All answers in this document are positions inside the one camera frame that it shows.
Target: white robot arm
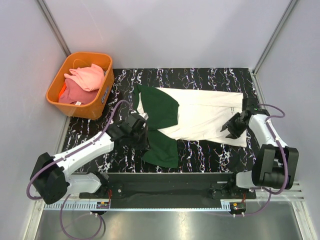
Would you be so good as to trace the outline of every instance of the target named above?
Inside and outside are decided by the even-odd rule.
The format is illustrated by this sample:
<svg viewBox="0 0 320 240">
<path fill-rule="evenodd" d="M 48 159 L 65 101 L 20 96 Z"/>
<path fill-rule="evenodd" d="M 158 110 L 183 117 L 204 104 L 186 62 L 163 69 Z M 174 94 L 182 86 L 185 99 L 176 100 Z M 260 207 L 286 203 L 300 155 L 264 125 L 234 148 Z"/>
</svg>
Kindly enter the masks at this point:
<svg viewBox="0 0 320 240">
<path fill-rule="evenodd" d="M 284 161 L 287 163 L 285 189 L 290 189 L 294 183 L 299 152 L 296 148 L 288 147 L 280 138 L 269 116 L 268 111 L 261 109 L 254 98 L 244 98 L 242 113 L 235 114 L 222 126 L 221 131 L 228 130 L 230 134 L 227 138 L 231 139 L 237 139 L 246 129 L 251 129 L 260 146 L 252 171 L 239 172 L 235 175 L 235 185 L 238 188 L 283 188 Z"/>
<path fill-rule="evenodd" d="M 131 145 L 136 149 L 148 149 L 147 125 L 148 116 L 132 113 L 126 121 L 111 124 L 106 132 L 99 132 L 82 144 L 50 156 L 47 152 L 38 157 L 30 179 L 45 166 L 60 159 L 43 171 L 34 181 L 33 186 L 46 204 L 53 204 L 65 195 L 91 193 L 97 197 L 105 195 L 106 179 L 101 174 L 73 174 L 77 169 L 96 157 L 111 152 L 114 147 Z"/>
</svg>

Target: orange laundry basket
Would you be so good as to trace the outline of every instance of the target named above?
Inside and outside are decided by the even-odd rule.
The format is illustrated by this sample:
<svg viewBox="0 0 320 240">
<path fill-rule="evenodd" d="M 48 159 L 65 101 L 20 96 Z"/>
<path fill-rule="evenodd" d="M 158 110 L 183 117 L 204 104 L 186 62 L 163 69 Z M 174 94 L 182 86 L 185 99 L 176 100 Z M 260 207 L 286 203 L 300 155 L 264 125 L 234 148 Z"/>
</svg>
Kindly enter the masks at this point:
<svg viewBox="0 0 320 240">
<path fill-rule="evenodd" d="M 100 66 L 103 71 L 106 71 L 103 85 L 99 89 L 95 99 L 84 105 L 59 103 L 58 96 L 65 82 L 64 74 L 70 74 L 69 69 L 91 67 L 91 64 L 96 64 Z M 96 120 L 102 115 L 114 81 L 115 76 L 112 69 L 112 59 L 109 55 L 95 52 L 76 52 L 68 56 L 64 61 L 46 92 L 46 99 L 69 117 Z"/>
</svg>

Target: white panel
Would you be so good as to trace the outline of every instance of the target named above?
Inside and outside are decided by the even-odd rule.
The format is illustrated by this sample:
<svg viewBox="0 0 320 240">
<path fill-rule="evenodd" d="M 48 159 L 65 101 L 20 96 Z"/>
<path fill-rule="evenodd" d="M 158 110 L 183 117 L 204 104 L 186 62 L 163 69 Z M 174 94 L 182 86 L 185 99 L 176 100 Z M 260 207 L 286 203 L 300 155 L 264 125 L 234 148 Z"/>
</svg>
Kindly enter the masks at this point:
<svg viewBox="0 0 320 240">
<path fill-rule="evenodd" d="M 289 0 L 46 0 L 71 52 L 115 68 L 253 68 Z"/>
<path fill-rule="evenodd" d="M 297 178 L 320 234 L 320 1 L 299 1 L 258 73 L 263 95 L 286 113 L 273 124 L 299 150 Z"/>
<path fill-rule="evenodd" d="M 38 156 L 54 154 L 65 121 L 46 91 L 65 56 L 36 1 L 0 1 L 0 239 L 20 240 Z"/>
</svg>

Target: pink towel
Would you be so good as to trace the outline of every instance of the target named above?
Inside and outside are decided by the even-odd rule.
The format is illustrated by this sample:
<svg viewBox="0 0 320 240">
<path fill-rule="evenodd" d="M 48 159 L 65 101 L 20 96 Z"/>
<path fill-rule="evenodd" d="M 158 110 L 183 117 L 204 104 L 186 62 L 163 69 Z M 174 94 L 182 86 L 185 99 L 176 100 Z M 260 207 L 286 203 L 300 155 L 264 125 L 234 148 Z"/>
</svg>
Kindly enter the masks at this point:
<svg viewBox="0 0 320 240">
<path fill-rule="evenodd" d="M 90 67 L 70 69 L 70 73 L 72 75 L 65 73 L 64 77 L 72 79 L 87 92 L 99 89 L 105 79 L 104 70 L 95 64 L 91 64 Z"/>
<path fill-rule="evenodd" d="M 59 103 L 62 104 L 81 104 L 91 103 L 97 96 L 99 90 L 85 91 L 70 78 L 65 80 L 66 89 L 59 98 Z"/>
</svg>

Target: black marble surface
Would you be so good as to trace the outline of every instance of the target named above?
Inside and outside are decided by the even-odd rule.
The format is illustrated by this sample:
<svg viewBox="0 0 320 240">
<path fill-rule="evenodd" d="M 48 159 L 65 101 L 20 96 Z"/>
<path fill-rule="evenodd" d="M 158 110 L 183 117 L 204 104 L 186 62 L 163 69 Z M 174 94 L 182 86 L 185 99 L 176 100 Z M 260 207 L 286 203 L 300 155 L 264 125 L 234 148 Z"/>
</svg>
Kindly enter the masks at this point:
<svg viewBox="0 0 320 240">
<path fill-rule="evenodd" d="M 97 120 L 72 117 L 63 150 L 71 149 L 90 139 L 103 129 L 117 101 L 132 103 L 135 83 L 151 87 L 198 89 L 241 92 L 257 97 L 255 86 L 247 68 L 152 68 L 114 69 L 115 81 L 102 117 Z M 129 108 L 122 104 L 114 121 L 125 119 Z M 79 172 L 109 173 L 208 173 L 243 172 L 252 169 L 258 142 L 251 131 L 247 132 L 247 147 L 229 146 L 206 140 L 178 140 L 178 168 L 165 168 L 141 160 L 141 151 L 129 146 L 99 156 L 81 167 Z"/>
</svg>

